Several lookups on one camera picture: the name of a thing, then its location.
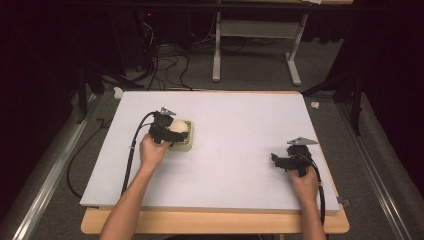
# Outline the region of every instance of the forearm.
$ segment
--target forearm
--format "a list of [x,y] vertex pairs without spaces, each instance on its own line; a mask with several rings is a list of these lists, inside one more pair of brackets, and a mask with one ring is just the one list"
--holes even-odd
[[131,239],[137,226],[141,203],[154,167],[142,167],[134,180],[113,208],[100,239]]
[[316,202],[302,203],[303,240],[325,240]]

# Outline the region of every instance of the dark background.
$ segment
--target dark background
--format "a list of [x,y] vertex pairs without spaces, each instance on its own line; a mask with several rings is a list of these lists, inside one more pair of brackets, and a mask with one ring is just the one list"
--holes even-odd
[[[378,21],[380,15],[354,22],[353,16],[343,13],[311,14],[312,24],[306,28],[303,41],[320,38],[325,44],[345,38],[348,33],[356,36],[343,44],[330,73],[334,76],[363,60],[355,53],[369,44],[374,36],[370,33],[385,34],[361,75],[364,91],[399,159],[423,194],[423,3],[355,1],[355,6],[388,3],[392,6],[388,18],[391,21],[384,23]],[[125,38],[134,34],[128,14],[132,14],[130,10],[70,10],[56,1],[1,3],[0,220],[71,113],[69,98],[76,89],[81,67],[96,62],[115,74],[125,74],[125,67],[143,61],[143,56],[138,59],[135,55],[132,62],[126,62],[122,56],[123,52],[131,52],[126,47],[134,44],[132,38]],[[202,35],[210,27],[210,14],[158,14],[161,15],[158,19],[162,20],[156,24],[163,37],[186,48],[190,45],[187,34]],[[185,28],[177,34],[175,26],[167,24],[170,21],[165,18],[177,19],[179,26]]]

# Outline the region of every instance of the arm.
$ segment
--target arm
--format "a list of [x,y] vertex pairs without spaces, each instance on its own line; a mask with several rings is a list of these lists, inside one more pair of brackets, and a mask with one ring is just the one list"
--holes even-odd
[[146,134],[140,143],[141,167],[134,180],[107,218],[100,239],[131,239],[141,210],[147,185],[171,143],[156,144]]
[[299,198],[302,208],[302,229],[304,240],[325,240],[316,196],[318,193],[318,179],[314,169],[310,166],[303,177],[297,176],[295,171],[289,170],[293,188]]

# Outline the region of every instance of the human hand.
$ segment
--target human hand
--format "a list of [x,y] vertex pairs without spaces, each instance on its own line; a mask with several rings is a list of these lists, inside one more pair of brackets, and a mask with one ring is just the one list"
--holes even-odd
[[157,144],[153,141],[152,136],[146,133],[140,142],[141,166],[156,168],[165,157],[166,150],[171,144],[171,142]]
[[312,166],[309,166],[306,175],[299,177],[294,170],[288,171],[292,180],[294,191],[302,206],[306,204],[316,204],[318,193],[318,177]]

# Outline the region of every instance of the white board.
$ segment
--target white board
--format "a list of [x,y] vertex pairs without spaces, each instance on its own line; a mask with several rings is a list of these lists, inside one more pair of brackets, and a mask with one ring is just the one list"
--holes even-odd
[[[83,206],[118,201],[131,141],[141,119],[165,107],[194,124],[189,152],[168,151],[143,201],[145,207],[299,210],[291,180],[271,153],[287,157],[287,141],[318,140],[299,93],[125,92],[100,151]],[[148,131],[142,128],[138,141]],[[140,166],[134,153],[130,182]],[[320,145],[310,145],[324,182],[326,210],[339,210]]]

